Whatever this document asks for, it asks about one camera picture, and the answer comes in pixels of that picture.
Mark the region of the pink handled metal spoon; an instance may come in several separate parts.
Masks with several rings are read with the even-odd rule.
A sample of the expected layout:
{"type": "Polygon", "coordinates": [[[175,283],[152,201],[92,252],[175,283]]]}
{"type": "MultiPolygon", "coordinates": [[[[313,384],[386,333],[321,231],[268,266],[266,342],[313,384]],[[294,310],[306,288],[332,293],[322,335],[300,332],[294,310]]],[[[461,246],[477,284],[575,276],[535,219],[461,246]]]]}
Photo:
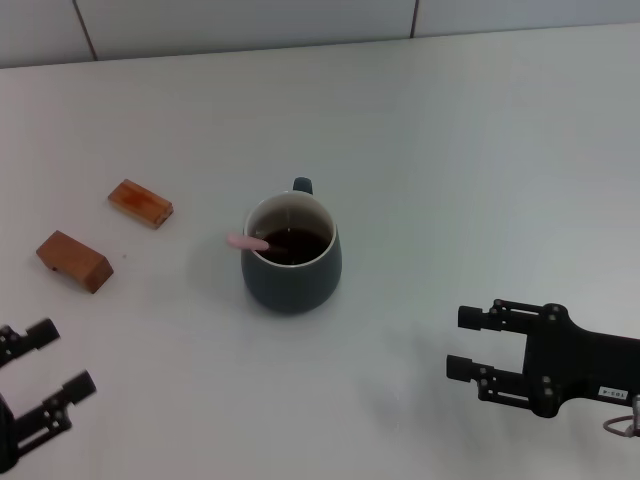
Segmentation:
{"type": "Polygon", "coordinates": [[[273,252],[273,253],[287,253],[286,248],[271,244],[263,239],[256,237],[229,233],[226,237],[227,244],[238,250],[247,250],[254,252],[273,252]]]}

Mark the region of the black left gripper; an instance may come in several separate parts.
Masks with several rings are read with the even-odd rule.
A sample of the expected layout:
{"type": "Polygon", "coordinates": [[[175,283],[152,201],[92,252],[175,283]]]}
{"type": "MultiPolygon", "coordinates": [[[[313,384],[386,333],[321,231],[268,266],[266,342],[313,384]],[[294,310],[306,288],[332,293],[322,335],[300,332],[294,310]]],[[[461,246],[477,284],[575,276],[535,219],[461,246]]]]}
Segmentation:
{"type": "MultiPolygon", "coordinates": [[[[60,337],[51,319],[45,318],[20,335],[9,325],[0,326],[0,368],[32,350],[40,350],[60,337]]],[[[16,420],[0,395],[0,473],[6,473],[25,456],[70,430],[68,407],[96,392],[87,371],[64,383],[59,391],[16,420]]]]}

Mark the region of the dark coffee liquid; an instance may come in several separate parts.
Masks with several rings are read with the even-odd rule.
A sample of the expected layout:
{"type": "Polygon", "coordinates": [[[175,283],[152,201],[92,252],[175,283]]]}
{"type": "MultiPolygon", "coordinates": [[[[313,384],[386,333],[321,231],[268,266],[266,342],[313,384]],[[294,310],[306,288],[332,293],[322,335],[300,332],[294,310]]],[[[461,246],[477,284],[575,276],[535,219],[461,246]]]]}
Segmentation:
{"type": "Polygon", "coordinates": [[[304,228],[286,227],[264,237],[269,244],[258,254],[280,265],[300,265],[315,260],[328,248],[330,241],[324,236],[304,228]]]}

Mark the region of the grooved orange wooden block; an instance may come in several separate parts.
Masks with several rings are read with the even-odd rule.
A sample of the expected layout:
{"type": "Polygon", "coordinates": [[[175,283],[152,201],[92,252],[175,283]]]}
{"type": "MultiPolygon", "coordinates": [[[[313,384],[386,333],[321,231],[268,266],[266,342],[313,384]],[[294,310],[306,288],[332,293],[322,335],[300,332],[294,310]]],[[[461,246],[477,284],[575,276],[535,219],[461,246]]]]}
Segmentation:
{"type": "Polygon", "coordinates": [[[116,210],[154,230],[163,225],[174,212],[170,201],[129,179],[123,180],[108,195],[107,200],[116,210]]]}

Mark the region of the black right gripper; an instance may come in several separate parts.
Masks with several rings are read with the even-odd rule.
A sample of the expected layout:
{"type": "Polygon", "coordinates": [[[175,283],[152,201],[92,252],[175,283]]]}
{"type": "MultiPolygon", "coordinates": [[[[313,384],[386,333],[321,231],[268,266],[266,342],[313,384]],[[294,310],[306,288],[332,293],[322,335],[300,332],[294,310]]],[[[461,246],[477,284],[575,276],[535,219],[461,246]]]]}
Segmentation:
{"type": "Polygon", "coordinates": [[[552,418],[572,399],[630,406],[640,395],[640,339],[585,330],[562,305],[495,299],[487,312],[460,306],[458,327],[527,335],[523,375],[447,356],[446,376],[475,382],[480,401],[552,418]]]}

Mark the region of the grey ceramic cup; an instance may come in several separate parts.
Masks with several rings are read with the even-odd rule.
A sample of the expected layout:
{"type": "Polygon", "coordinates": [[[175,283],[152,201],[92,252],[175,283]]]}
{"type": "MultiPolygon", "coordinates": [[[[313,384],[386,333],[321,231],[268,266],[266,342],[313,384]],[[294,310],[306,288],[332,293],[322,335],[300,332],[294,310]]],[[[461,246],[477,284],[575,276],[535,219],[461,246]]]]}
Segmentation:
{"type": "Polygon", "coordinates": [[[308,312],[336,290],[342,273],[338,227],[329,211],[313,195],[312,181],[294,180],[292,189],[260,202],[248,215],[242,233],[263,239],[286,227],[304,228],[330,241],[315,260],[300,265],[273,263],[254,251],[241,253],[245,286],[267,309],[294,315],[308,312]]]}

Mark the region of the plain brown wooden block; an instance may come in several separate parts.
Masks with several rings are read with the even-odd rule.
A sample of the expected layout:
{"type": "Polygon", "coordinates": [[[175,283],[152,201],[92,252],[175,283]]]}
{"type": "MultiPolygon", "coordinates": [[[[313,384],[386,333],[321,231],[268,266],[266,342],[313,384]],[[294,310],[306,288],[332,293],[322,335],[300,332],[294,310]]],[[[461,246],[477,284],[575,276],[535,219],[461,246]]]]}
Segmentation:
{"type": "Polygon", "coordinates": [[[38,247],[36,255],[48,269],[72,279],[91,294],[114,273],[104,255],[59,230],[38,247]]]}

